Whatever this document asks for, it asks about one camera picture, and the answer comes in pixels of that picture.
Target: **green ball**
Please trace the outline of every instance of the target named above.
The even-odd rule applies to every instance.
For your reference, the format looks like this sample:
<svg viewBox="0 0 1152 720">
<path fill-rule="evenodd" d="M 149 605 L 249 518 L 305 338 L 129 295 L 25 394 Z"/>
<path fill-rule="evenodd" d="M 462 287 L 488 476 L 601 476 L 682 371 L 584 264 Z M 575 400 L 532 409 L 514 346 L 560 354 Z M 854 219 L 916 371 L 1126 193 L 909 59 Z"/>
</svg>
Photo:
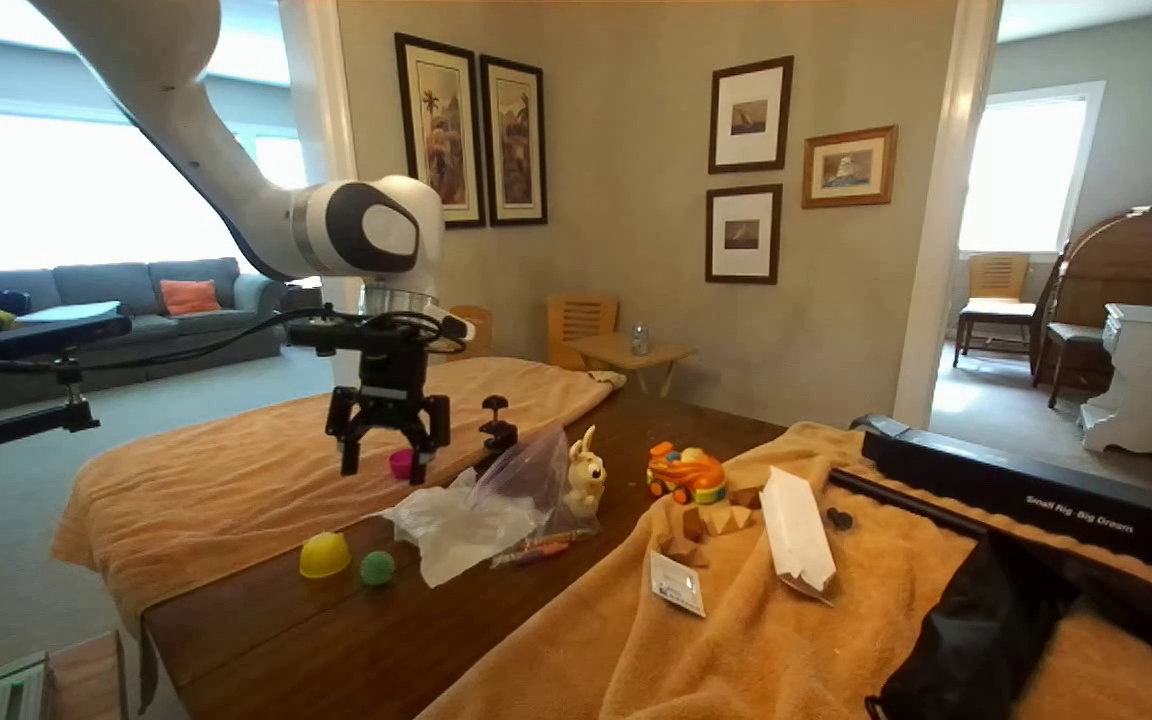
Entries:
<svg viewBox="0 0 1152 720">
<path fill-rule="evenodd" d="M 369 589 L 383 589 L 383 582 L 390 582 L 390 576 L 397 576 L 397 560 L 390 560 L 388 553 L 369 553 L 369 555 L 361 560 L 361 578 L 365 578 Z"/>
</svg>

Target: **orange pillow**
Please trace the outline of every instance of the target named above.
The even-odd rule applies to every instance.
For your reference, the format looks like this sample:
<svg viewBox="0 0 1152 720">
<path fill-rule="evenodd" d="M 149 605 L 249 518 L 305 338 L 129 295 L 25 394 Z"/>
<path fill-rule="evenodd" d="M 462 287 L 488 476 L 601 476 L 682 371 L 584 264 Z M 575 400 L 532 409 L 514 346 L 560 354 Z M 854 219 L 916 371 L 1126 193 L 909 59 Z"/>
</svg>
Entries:
<svg viewBox="0 0 1152 720">
<path fill-rule="evenodd" d="M 166 316 L 218 311 L 210 280 L 161 280 Z"/>
</svg>

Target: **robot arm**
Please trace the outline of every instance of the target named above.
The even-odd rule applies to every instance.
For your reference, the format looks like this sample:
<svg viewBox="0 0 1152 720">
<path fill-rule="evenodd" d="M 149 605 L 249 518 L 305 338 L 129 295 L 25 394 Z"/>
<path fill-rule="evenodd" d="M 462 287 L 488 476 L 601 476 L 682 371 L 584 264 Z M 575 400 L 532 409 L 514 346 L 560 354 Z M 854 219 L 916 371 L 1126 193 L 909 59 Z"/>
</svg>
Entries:
<svg viewBox="0 0 1152 720">
<path fill-rule="evenodd" d="M 262 275 L 365 275 L 369 304 L 431 311 L 438 194 L 405 177 L 270 186 L 216 117 L 202 67 L 218 0 L 31 0 L 107 84 L 123 117 L 225 217 Z"/>
</svg>

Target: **wooden table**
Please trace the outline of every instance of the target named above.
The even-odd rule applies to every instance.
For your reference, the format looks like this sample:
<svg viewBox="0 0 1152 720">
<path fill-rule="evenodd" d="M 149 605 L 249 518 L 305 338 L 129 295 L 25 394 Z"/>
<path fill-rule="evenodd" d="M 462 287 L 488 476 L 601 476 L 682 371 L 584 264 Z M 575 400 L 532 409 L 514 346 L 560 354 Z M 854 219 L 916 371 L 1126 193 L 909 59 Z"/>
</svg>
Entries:
<svg viewBox="0 0 1152 720">
<path fill-rule="evenodd" d="M 614 366 L 614 371 L 627 371 L 636 377 L 636 384 L 644 391 L 653 391 L 653 371 L 658 377 L 654 378 L 654 394 L 667 394 L 673 387 L 673 366 L 691 354 L 691 346 L 679 346 L 679 344 L 653 344 L 644 352 L 627 346 L 627 338 L 619 333 L 609 333 L 609 337 L 579 337 L 573 338 L 573 346 L 584 354 L 587 366 Z"/>
<path fill-rule="evenodd" d="M 398 560 L 390 589 L 356 576 L 307 582 L 294 553 L 144 610 L 144 641 L 161 650 L 189 716 L 414 716 L 491 642 L 612 553 L 653 502 L 644 487 L 654 440 L 702 445 L 734 454 L 782 427 L 614 391 L 567 422 L 594 422 L 609 459 L 601 532 L 563 555 L 510 567 L 472 567 L 444 589 L 423 589 L 414 553 L 390 545 L 388 518 L 348 526 L 361 553 Z"/>
</svg>

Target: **yellow ball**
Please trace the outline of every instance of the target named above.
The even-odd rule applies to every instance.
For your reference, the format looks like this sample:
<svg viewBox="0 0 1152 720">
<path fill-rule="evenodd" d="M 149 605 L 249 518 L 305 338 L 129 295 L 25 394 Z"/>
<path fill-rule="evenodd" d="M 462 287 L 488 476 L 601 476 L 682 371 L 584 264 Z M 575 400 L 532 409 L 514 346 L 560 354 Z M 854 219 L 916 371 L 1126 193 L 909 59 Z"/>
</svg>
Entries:
<svg viewBox="0 0 1152 720">
<path fill-rule="evenodd" d="M 317 532 L 301 545 L 301 576 L 326 578 L 352 564 L 348 539 L 340 532 Z"/>
</svg>

